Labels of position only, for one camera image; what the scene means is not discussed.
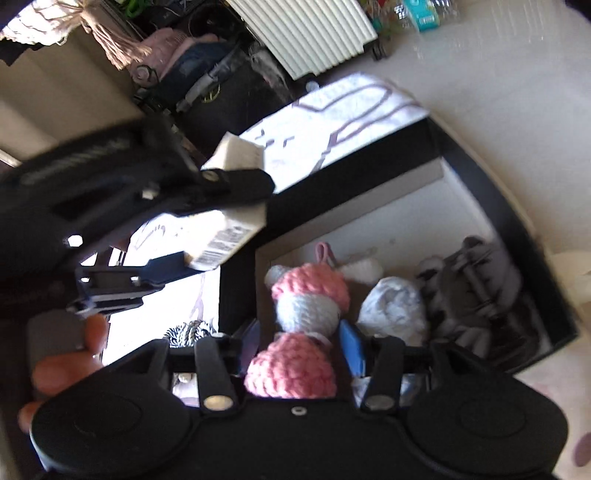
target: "finger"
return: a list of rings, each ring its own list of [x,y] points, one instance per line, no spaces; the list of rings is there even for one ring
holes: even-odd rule
[[[25,433],[29,433],[29,429],[31,428],[31,422],[33,420],[33,415],[41,406],[40,401],[32,401],[27,403],[21,410],[18,412],[18,426],[21,430]]]
[[[91,352],[49,356],[33,370],[33,385],[45,395],[57,395],[102,366]]]
[[[105,348],[108,333],[109,325],[103,315],[91,315],[86,319],[84,337],[86,348],[88,348],[90,353],[96,355]]]

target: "pink and white crochet toy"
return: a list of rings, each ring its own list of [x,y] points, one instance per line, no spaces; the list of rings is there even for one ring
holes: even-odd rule
[[[331,398],[335,372],[322,348],[304,333],[283,333],[251,362],[244,379],[258,397]]]

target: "curtain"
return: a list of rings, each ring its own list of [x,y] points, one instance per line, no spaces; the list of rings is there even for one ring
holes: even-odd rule
[[[127,71],[117,71],[92,35],[75,29],[63,46],[0,62],[0,150],[26,160],[58,143],[141,116]]]

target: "radiator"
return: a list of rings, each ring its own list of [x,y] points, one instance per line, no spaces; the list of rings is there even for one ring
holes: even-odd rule
[[[377,35],[357,0],[227,0],[294,79],[363,52]]]

